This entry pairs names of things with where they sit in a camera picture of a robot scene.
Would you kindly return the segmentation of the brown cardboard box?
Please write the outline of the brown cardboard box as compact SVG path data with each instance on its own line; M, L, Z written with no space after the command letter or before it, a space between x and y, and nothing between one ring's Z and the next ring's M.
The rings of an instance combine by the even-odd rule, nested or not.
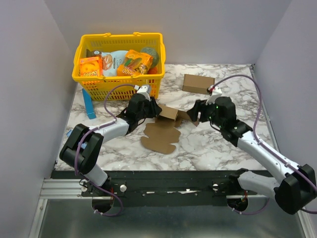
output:
M196 94L208 94L208 88L215 83L215 78L185 74L182 91Z
M178 128L183 121L189 121L198 126L198 121L192 121L185 111L177 110L165 105L159 105L161 113L155 121L147 123L145 136L141 137L141 144L152 151L171 154L175 151L175 144L179 142L181 132Z

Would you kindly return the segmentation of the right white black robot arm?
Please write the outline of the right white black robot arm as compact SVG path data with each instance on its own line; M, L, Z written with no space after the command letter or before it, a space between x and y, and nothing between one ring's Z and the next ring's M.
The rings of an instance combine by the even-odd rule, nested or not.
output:
M231 193L249 190L265 195L291 215L317 197L314 169L308 164L298 165L261 140L255 129L237 119L231 98L218 97L213 102L197 100L187 115L192 121L215 126L226 141L252 156L271 174L266 177L240 169L228 181Z

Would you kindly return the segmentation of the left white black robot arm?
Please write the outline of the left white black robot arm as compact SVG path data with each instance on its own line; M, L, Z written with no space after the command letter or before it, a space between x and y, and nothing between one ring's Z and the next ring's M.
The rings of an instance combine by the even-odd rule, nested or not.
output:
M112 121L88 127L76 125L63 148L59 158L74 168L76 174L81 174L93 184L93 191L99 196L109 192L109 176L100 166L97 159L101 146L117 137L130 134L139 126L139 121L156 118L162 109L154 97L146 98L144 94L132 96L128 106Z

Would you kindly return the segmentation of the tall blue box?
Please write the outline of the tall blue box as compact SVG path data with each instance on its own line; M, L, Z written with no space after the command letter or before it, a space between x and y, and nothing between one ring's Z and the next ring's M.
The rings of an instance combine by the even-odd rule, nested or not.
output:
M92 98L85 89L82 89L83 100L85 104L86 114L89 119L95 119L97 116L94 111Z

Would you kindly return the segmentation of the orange Daddy snack box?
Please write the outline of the orange Daddy snack box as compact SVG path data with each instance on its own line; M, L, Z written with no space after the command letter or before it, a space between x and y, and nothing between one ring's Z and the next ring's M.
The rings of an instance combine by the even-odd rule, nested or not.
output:
M82 77L100 77L103 76L101 56L81 58L80 76Z

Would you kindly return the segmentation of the small blue flat box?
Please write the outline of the small blue flat box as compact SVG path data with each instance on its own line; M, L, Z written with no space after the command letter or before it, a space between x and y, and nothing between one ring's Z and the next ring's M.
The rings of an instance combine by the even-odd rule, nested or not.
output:
M72 133L72 129L69 130L69 131L66 133L66 137L69 137L69 136L71 135L71 133ZM83 142L83 143L81 144L81 148L82 148L82 149L85 149L86 146L87 146L87 143L86 143L86 142Z

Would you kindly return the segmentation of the small orange fruit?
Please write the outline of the small orange fruit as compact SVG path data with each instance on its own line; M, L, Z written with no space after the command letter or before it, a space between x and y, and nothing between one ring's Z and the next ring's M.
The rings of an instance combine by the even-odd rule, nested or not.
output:
M148 70L148 74L157 74L157 73L158 73L157 67L153 67Z

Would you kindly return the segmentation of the orange candy bag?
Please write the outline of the orange candy bag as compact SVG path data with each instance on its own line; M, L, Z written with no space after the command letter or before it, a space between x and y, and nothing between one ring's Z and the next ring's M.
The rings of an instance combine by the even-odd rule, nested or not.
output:
M147 74L153 57L147 53L129 50L122 64L117 68L117 76L133 76Z

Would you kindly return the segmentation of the yellow plastic shopping basket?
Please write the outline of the yellow plastic shopping basket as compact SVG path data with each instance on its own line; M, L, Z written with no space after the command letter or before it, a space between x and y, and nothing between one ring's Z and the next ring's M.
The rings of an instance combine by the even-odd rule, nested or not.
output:
M100 77L82 77L80 73L80 59L86 56L87 50L114 52L118 50L140 51L143 47L152 47L159 55L156 74L143 74L132 76L100 76ZM74 67L72 78L79 83L95 101L105 99L107 93L114 87L122 84L135 84L141 86L149 84L151 86L150 95L157 98L159 95L160 83L165 74L165 46L162 33L140 33L113 35L104 34L86 34L81 37L79 46L74 56Z

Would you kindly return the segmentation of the green round melon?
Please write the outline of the green round melon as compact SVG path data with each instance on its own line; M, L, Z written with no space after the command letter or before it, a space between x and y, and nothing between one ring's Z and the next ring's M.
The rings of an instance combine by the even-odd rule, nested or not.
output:
M157 66L157 64L159 63L160 57L159 57L158 52L154 48L152 48L152 47L143 47L141 49L141 52L149 54L150 56L153 57L152 65L151 65L150 68L154 68L154 67Z

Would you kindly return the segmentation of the light blue chips bag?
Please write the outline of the light blue chips bag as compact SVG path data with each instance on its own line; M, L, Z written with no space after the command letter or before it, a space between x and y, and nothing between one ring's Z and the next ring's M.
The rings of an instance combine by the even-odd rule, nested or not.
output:
M117 68L123 63L128 51L101 52L86 50L86 57L100 56L102 60L102 73L105 77L117 76Z

